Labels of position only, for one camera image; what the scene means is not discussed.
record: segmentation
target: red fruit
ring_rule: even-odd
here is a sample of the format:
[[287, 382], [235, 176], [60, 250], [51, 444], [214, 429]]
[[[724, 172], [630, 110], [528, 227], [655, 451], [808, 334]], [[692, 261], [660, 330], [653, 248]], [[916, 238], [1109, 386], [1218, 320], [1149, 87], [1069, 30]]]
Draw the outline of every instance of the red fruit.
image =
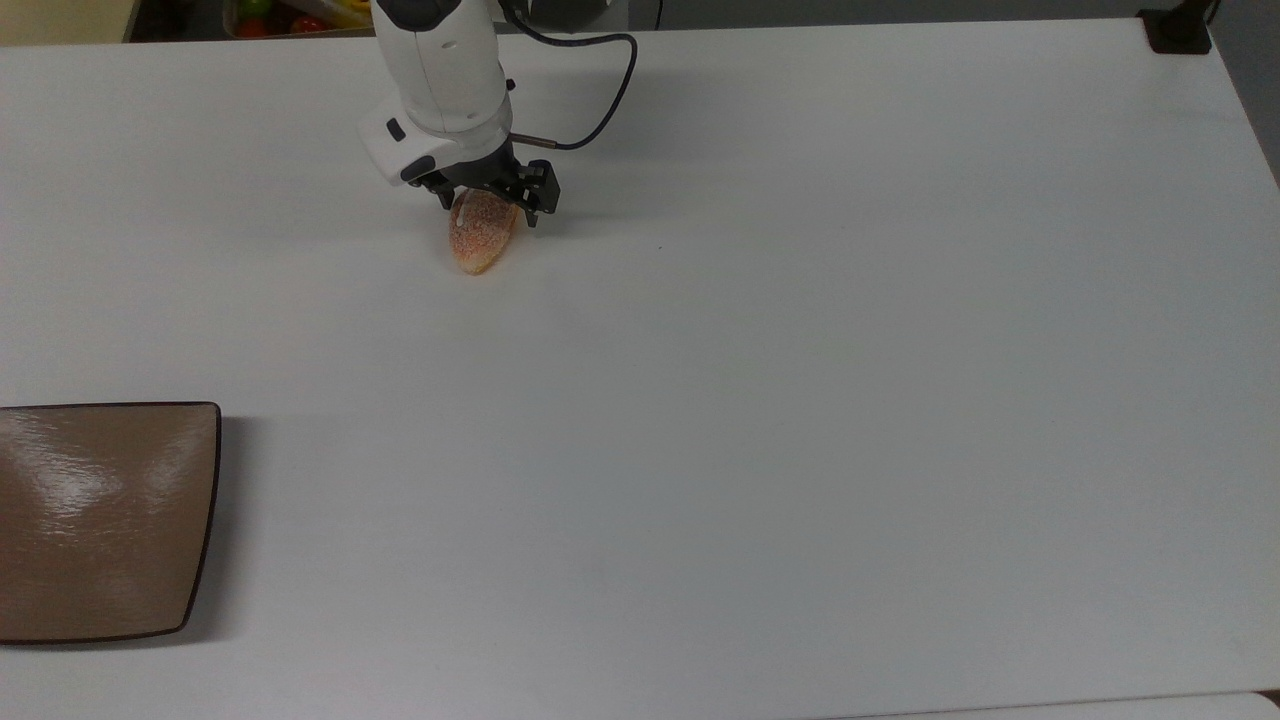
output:
[[266, 37], [266, 23], [262, 18], [248, 18], [236, 26], [237, 37]]
[[289, 27], [289, 32], [294, 35], [300, 32], [321, 32], [326, 29], [329, 29], [329, 23], [311, 15], [302, 15], [301, 18], [293, 20], [293, 24]]

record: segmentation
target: floor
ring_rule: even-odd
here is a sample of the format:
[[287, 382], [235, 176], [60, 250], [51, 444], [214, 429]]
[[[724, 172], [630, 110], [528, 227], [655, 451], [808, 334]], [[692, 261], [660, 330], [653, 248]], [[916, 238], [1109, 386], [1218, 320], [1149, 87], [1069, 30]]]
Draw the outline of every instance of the floor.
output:
[[[548, 4], [552, 0], [539, 0]], [[556, 0], [572, 5], [599, 0]], [[227, 40], [223, 0], [143, 0], [136, 40]], [[614, 0], [635, 29], [1134, 17], [1174, 0]], [[1213, 36], [1280, 177], [1280, 0], [1222, 0]]]

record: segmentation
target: brown plate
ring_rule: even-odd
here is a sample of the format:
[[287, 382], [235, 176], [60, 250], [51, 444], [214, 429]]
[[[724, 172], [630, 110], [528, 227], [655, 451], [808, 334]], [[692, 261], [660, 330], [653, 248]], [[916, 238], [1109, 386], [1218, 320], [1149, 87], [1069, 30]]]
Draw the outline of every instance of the brown plate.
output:
[[212, 402], [0, 409], [0, 643], [180, 630], [220, 445]]

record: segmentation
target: green fruit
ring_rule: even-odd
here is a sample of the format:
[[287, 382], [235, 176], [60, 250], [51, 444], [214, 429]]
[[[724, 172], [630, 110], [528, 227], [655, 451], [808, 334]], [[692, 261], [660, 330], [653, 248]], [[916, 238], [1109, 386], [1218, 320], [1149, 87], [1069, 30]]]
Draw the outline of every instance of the green fruit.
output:
[[242, 18], [261, 18], [271, 10], [273, 0], [239, 0], [237, 10]]

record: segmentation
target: black clamp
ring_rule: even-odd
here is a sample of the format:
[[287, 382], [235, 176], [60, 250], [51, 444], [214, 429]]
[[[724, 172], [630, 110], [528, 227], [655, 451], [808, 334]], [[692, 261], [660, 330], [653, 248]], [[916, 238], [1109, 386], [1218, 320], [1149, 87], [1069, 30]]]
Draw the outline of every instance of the black clamp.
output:
[[1172, 10], [1140, 10], [1147, 42], [1161, 55], [1208, 55], [1213, 41], [1204, 14], [1219, 0], [1185, 0]]

